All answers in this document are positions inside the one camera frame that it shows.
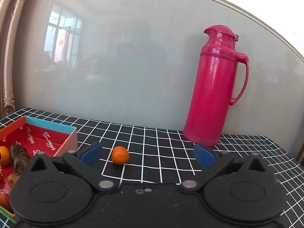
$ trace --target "blue gripper pad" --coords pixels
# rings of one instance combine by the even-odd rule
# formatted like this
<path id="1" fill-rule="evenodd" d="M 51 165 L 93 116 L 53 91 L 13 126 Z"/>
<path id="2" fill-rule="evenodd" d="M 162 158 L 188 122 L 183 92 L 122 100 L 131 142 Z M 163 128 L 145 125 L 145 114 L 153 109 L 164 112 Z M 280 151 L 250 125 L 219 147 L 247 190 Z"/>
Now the blue gripper pad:
<path id="1" fill-rule="evenodd" d="M 219 154 L 217 155 L 212 150 L 210 150 L 207 147 L 202 146 L 200 144 L 194 145 L 193 154 L 194 154 L 195 159 L 204 168 L 209 167 L 213 162 L 215 162 L 219 158 Z"/>
<path id="2" fill-rule="evenodd" d="M 96 142 L 84 150 L 77 152 L 77 158 L 86 165 L 92 167 L 101 158 L 101 143 Z"/>

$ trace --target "thermos handle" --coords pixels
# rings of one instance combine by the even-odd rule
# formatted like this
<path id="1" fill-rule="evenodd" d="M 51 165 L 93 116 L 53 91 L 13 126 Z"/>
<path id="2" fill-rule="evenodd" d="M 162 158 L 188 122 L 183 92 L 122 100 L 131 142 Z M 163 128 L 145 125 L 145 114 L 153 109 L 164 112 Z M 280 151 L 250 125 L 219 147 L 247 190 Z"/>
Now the thermos handle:
<path id="1" fill-rule="evenodd" d="M 240 63 L 243 63 L 245 64 L 246 66 L 246 77 L 245 77 L 245 83 L 243 85 L 243 88 L 241 90 L 241 92 L 239 93 L 239 95 L 236 97 L 236 98 L 231 98 L 230 99 L 230 102 L 229 102 L 229 105 L 234 105 L 239 99 L 240 97 L 242 96 L 246 86 L 247 86 L 247 82 L 248 82 L 248 76 L 249 76 L 249 69 L 248 69 L 248 56 L 243 54 L 243 53 L 238 53 L 237 52 L 237 61 L 240 62 Z"/>

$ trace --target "window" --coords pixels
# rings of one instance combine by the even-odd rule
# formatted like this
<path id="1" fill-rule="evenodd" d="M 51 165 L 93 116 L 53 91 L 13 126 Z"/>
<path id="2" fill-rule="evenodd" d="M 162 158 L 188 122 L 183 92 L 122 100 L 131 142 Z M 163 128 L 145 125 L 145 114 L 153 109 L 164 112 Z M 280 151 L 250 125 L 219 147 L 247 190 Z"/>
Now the window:
<path id="1" fill-rule="evenodd" d="M 74 67 L 78 54 L 82 21 L 54 5 L 50 14 L 44 52 L 47 52 L 54 62 L 66 62 Z"/>

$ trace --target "thermos lid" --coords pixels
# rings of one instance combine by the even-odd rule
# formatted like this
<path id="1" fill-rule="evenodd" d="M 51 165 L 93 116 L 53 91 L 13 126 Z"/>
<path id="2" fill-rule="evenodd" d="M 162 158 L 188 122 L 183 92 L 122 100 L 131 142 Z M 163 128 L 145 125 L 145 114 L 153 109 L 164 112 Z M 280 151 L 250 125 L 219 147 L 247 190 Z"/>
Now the thermos lid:
<path id="1" fill-rule="evenodd" d="M 233 31 L 231 31 L 229 27 L 224 26 L 224 25 L 214 25 L 214 26 L 208 27 L 204 30 L 204 33 L 206 33 L 207 30 L 215 30 L 217 32 L 229 35 L 231 37 L 234 37 L 234 39 L 236 41 L 239 38 L 239 36 L 237 34 L 234 34 Z"/>

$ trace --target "brown fruit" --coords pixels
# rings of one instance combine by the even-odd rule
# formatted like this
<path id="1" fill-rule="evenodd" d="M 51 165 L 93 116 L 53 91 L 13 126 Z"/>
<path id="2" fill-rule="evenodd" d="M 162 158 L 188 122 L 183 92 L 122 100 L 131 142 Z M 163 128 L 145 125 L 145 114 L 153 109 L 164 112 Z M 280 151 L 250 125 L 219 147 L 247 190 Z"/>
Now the brown fruit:
<path id="1" fill-rule="evenodd" d="M 26 149 L 19 144 L 12 144 L 11 148 L 10 148 L 10 152 L 11 152 L 11 157 L 12 157 L 13 161 L 15 160 L 15 158 L 17 156 L 24 156 L 25 158 L 29 158 L 29 155 L 28 155 Z"/>
<path id="2" fill-rule="evenodd" d="M 14 168 L 15 172 L 18 174 L 22 174 L 24 172 L 25 168 L 28 166 L 29 159 L 23 156 L 17 156 L 14 160 Z"/>
<path id="3" fill-rule="evenodd" d="M 13 212 L 11 205 L 9 203 L 10 198 L 8 194 L 0 194 L 0 206 L 9 212 Z"/>
<path id="4" fill-rule="evenodd" d="M 20 175 L 16 172 L 13 172 L 9 175 L 9 177 L 7 178 L 7 183 L 11 188 L 15 185 L 19 177 Z"/>
<path id="5" fill-rule="evenodd" d="M 0 146 L 0 164 L 8 165 L 11 162 L 10 151 L 5 146 Z"/>
<path id="6" fill-rule="evenodd" d="M 114 164 L 122 165 L 128 162 L 129 152 L 123 146 L 117 146 L 113 149 L 111 154 L 111 160 Z"/>

